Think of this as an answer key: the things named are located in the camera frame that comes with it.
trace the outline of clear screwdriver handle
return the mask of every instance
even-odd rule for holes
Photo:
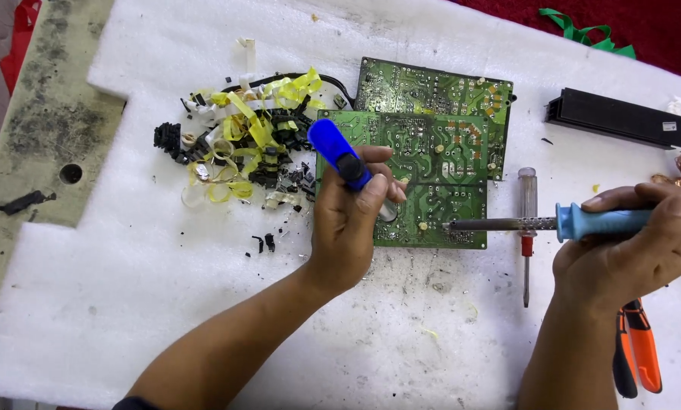
[[[518,171],[520,182],[520,218],[535,218],[538,216],[538,177],[535,169],[531,167],[521,168]],[[535,237],[535,230],[518,230],[521,237]]]

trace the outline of wire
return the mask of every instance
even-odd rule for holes
[[[272,77],[258,79],[256,81],[250,82],[249,88],[255,88],[255,87],[259,87],[260,85],[269,84],[272,81],[277,81],[278,79],[283,79],[284,77],[295,79],[295,78],[298,78],[298,77],[305,75],[305,74],[306,73],[287,73],[287,74],[277,73],[277,74],[273,75]],[[348,103],[351,105],[351,108],[356,107],[356,99],[352,98],[351,95],[348,94],[348,90],[345,88],[345,85],[342,82],[340,82],[339,79],[336,79],[334,77],[330,77],[330,76],[324,75],[324,74],[320,74],[320,79],[325,81],[325,82],[329,82],[330,84],[333,84],[335,87],[337,87],[338,90],[340,90],[340,92],[343,93],[343,95],[345,96],[345,99],[348,100]],[[225,88],[221,91],[222,91],[222,93],[228,93],[228,92],[231,92],[231,91],[237,91],[239,89],[241,89],[240,85],[233,85],[232,87],[227,87],[227,88]]]

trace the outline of pliers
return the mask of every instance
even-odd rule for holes
[[[625,321],[629,323],[629,333],[626,331]],[[625,398],[637,396],[637,370],[641,386],[645,390],[652,393],[662,392],[662,376],[657,361],[655,338],[640,298],[625,304],[617,313],[613,369],[616,388]]]

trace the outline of green circuit board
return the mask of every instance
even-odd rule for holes
[[[445,232],[452,219],[485,218],[489,118],[320,110],[351,145],[393,148],[393,176],[408,181],[408,200],[393,222],[379,219],[374,244],[381,247],[486,249],[486,232]],[[326,161],[318,154],[317,189]]]
[[[512,82],[363,57],[355,110],[480,115],[491,120],[488,178],[502,181]]]

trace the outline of screw hole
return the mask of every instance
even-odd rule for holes
[[[82,168],[75,164],[75,163],[69,163],[62,167],[62,171],[60,171],[60,180],[62,182],[72,185],[76,184],[82,179]]]

